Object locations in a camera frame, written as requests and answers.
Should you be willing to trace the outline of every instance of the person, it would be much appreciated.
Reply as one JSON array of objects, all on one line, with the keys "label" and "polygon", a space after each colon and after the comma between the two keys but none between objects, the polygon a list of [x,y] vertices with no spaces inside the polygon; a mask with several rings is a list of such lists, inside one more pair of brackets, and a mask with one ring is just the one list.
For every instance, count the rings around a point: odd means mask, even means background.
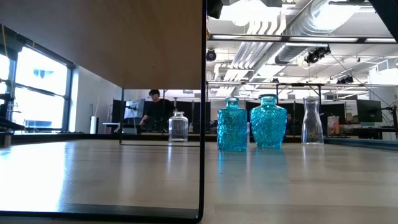
[{"label": "person", "polygon": [[167,127],[167,121],[171,117],[174,111],[177,111],[175,106],[166,99],[160,98],[159,90],[151,90],[149,96],[153,101],[153,104],[146,111],[144,117],[139,123],[140,126],[146,124],[149,118],[154,121],[154,130],[163,131]]}]

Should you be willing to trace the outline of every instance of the exposed ductwork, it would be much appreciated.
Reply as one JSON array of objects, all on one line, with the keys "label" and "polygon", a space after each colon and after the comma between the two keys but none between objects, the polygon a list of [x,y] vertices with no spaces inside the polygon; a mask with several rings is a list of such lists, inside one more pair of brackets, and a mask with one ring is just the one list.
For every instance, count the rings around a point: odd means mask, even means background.
[{"label": "exposed ductwork", "polygon": [[[330,0],[314,0],[286,30],[286,35],[329,35],[343,25],[358,9],[358,6],[329,5]],[[283,70],[284,66],[268,69],[266,64],[287,65],[292,63],[308,47],[274,43],[254,67],[254,74],[263,80]]]}]

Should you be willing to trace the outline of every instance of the blue textured glass bottle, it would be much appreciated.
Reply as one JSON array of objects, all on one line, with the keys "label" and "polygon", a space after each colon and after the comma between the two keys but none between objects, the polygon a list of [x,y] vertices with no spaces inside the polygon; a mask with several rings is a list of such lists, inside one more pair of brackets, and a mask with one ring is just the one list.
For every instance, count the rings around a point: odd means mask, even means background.
[{"label": "blue textured glass bottle", "polygon": [[226,108],[218,111],[218,149],[244,150],[248,145],[248,113],[238,106],[239,99],[231,97],[226,99]]},{"label": "blue textured glass bottle", "polygon": [[277,95],[259,96],[261,106],[250,112],[254,140],[261,148],[280,148],[286,131],[287,110],[276,105]]}]

